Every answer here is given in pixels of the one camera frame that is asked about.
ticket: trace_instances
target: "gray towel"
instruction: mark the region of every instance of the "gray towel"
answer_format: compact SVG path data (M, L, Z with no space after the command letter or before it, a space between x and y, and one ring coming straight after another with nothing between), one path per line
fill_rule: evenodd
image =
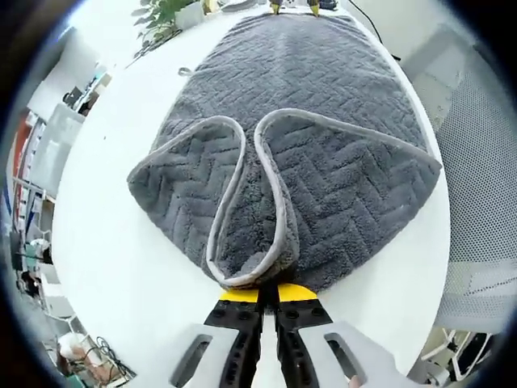
M396 75L351 19L262 15L198 67L128 184L222 285L291 269L319 290L423 206L440 169L424 144Z

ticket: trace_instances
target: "mesh chair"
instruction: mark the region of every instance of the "mesh chair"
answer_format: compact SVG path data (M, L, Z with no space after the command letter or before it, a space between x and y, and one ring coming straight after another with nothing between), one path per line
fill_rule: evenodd
M451 250L435 325L453 331L443 349L459 330L499 333L515 308L517 114L494 61L445 27L402 67L431 119L448 182Z

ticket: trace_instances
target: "white table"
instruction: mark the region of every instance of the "white table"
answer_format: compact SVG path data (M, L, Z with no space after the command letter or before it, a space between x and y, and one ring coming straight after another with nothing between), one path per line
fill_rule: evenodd
M187 81L178 76L179 67L193 70L238 20L264 11L219 15L129 67L99 98L69 154L54 213L53 261L84 327L104 337L137 373L170 373L170 344L187 324L205 320L221 289L151 223L131 197L126 177L147 155ZM376 44L406 86L441 160L417 95ZM439 307L449 234L442 172L418 216L376 257L319 295L334 320L346 319L386 347L403 373L417 360ZM254 386L284 386L271 317L262 354Z

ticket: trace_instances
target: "herringbone pattern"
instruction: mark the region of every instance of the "herringbone pattern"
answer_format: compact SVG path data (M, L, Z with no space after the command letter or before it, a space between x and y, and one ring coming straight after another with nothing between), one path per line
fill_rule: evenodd
M195 71L156 142L158 148L212 116L242 126L246 168L217 241L217 264L226 276L255 266L275 235L275 202L253 136L257 123L279 108L315 112L425 149L397 77L351 20L243 20ZM396 147L310 122L275 122L267 144L288 203L279 267L296 261L299 281L314 289L377 253L414 217L438 179L438 171ZM201 267L238 155L233 132L212 126L129 182L151 220Z

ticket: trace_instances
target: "table surface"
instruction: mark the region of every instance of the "table surface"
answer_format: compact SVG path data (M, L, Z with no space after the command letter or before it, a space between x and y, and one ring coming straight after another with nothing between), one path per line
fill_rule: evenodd
M178 69L193 70L241 18L264 11L257 7L218 15L130 66L99 98L69 154L54 213L53 261L84 327L94 337L105 338L137 373L170 373L165 361L170 344L189 323L205 320L221 288L151 223L129 193L126 177L149 152L187 81L178 76ZM441 161L414 89L388 51L359 27L400 77L427 131L429 147ZM323 306L334 321L347 320L383 345L395 356L397 368L408 373L439 307L449 238L442 171L417 217L363 267L320 293ZM271 317L265 321L262 342L254 386L285 386Z

